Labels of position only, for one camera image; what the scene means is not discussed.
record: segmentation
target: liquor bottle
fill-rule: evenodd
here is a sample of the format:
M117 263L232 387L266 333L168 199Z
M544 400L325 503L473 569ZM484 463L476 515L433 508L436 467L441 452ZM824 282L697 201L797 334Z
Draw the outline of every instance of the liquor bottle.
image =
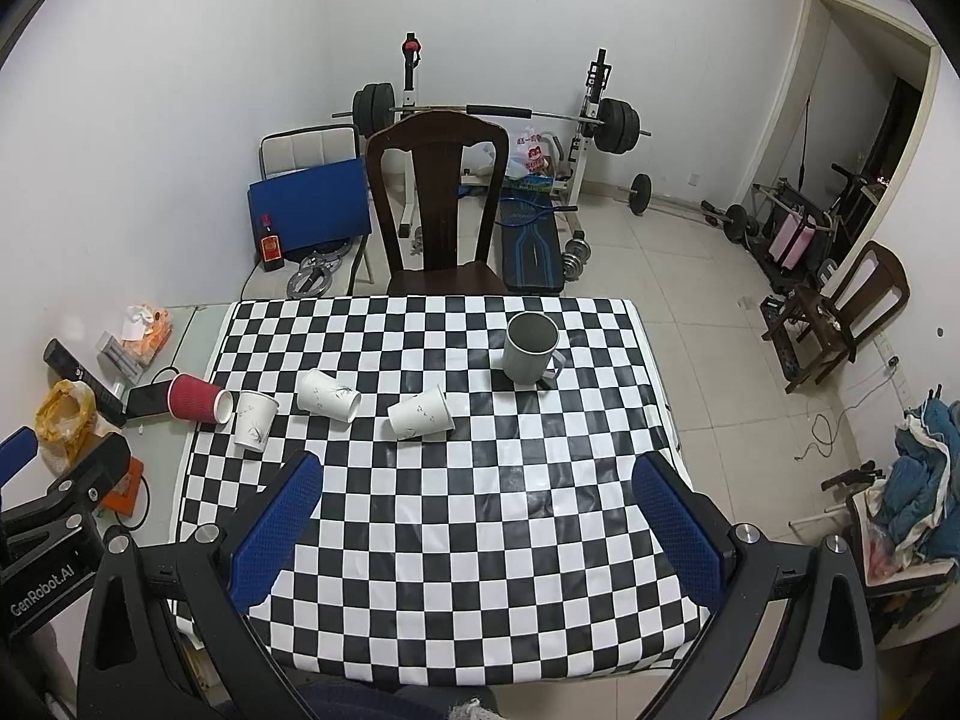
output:
M263 257L264 271L276 271L283 266L283 251L280 248L280 236L270 227L270 217L260 217L260 256Z

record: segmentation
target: wooden chair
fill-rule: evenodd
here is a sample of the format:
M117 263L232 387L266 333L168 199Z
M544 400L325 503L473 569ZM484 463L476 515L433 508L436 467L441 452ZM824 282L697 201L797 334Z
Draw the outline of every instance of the wooden chair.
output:
M856 271L860 270L864 259L870 253L877 257L877 266L867 277L867 280L844 301L842 306L835 306L835 303L842 298L844 291L850 285ZM794 391L818 368L823 367L815 380L817 384L820 384L850 354L851 348L848 339L844 339L843 332L838 330L832 322L834 312L835 318L842 328L851 328L858 319L864 317L867 312L877 306L877 303L880 303L880 300L891 290L896 290L899 293L896 303L871 322L866 329L853 337L853 349L860 348L861 343L867 341L877 330L880 330L880 327L889 322L910 298L910 285L906 280L906 272L901 261L896 259L896 255L876 241L867 241L863 250L857 255L853 266L844 276L840 286L833 293L835 300L820 295L817 290L810 289L806 285L798 285L792 298L784 305L776 323L763 334L763 339L770 341L772 333L783 327L787 319L800 319L807 322L808 325L798 336L798 341L803 341L812 332L820 345L820 352L809 365L794 377L786 391Z
M457 266L457 191L464 146L493 143L496 159L477 235L473 261ZM424 269L405 271L381 161L387 148L411 151L424 230ZM505 295L487 265L493 220L507 170L510 143L497 124L454 111L427 111L401 119L367 143L367 178L390 265L387 295Z

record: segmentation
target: mug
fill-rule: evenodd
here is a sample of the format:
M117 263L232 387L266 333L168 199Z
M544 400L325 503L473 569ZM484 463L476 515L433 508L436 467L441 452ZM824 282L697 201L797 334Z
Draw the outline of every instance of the mug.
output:
M560 330L553 319L536 311L524 311L507 323L503 343L503 372L515 384L553 384L563 370L563 355L557 351Z

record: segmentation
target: black weight plate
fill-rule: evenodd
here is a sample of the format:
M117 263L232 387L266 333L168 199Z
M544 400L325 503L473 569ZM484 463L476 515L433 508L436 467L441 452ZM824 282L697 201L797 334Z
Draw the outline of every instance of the black weight plate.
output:
M637 145L640 139L640 114L632 108L630 103L621 103L621 105L623 105L623 137L620 138L620 144L614 154L626 154Z
M371 105L371 120L373 131L380 132L394 123L394 86L391 83L378 83L373 90L373 105Z
M638 217L650 205L650 196L653 194L653 183L645 172L639 172L630 185L630 210Z
M600 151L616 153L615 149L623 138L623 103L613 98L603 98L597 107L597 119L603 124L594 131L593 142Z
M723 233L727 240L739 244L747 231L747 209L742 205L731 205L727 209L727 218L730 221L723 223Z
M353 123L357 132L365 138L370 138L376 129L373 129L373 93L376 84L369 83L353 96Z

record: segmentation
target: red paper cup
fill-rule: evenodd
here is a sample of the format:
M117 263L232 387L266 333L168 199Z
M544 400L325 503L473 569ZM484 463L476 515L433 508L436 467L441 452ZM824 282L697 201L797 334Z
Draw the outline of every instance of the red paper cup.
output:
M167 408L177 419L223 425L233 415L233 395L189 373L178 373L170 381Z

